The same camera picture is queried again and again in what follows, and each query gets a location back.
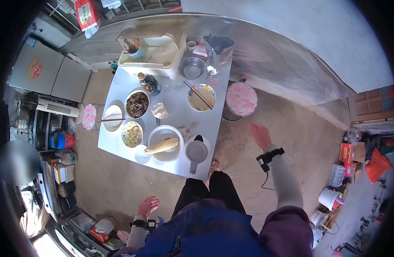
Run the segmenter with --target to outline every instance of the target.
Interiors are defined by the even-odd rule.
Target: foot
[[[210,177],[213,172],[219,172],[220,171],[220,163],[218,161],[212,161],[211,166],[210,166],[210,172],[208,173],[208,178],[207,181],[204,182],[206,187],[209,188],[209,183],[210,183]]]
[[[220,163],[218,161],[212,161],[210,166],[210,173],[219,172],[220,171]]]

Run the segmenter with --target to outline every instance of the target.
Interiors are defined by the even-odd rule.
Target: soy sauce bottle
[[[141,87],[151,95],[158,95],[161,92],[157,88],[158,81],[152,75],[140,72],[138,74],[138,80],[140,81]]]

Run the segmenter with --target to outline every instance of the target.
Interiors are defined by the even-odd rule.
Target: hand
[[[146,220],[150,218],[150,214],[158,208],[160,200],[155,196],[150,196],[140,203],[137,215],[143,216]]]
[[[257,145],[264,151],[267,147],[272,145],[270,133],[265,126],[261,124],[250,125],[250,136],[254,138]]]

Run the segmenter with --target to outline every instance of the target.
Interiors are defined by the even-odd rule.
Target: red bucket
[[[76,136],[68,133],[57,132],[52,138],[52,147],[57,149],[71,148],[76,145]]]

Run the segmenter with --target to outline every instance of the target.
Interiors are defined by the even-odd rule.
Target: dish rack
[[[139,39],[138,51],[127,54],[127,42],[133,42],[136,38]],[[116,39],[124,48],[117,65],[130,74],[142,72],[172,79],[178,74],[178,66],[186,49],[186,38],[183,30],[173,25],[127,28]]]

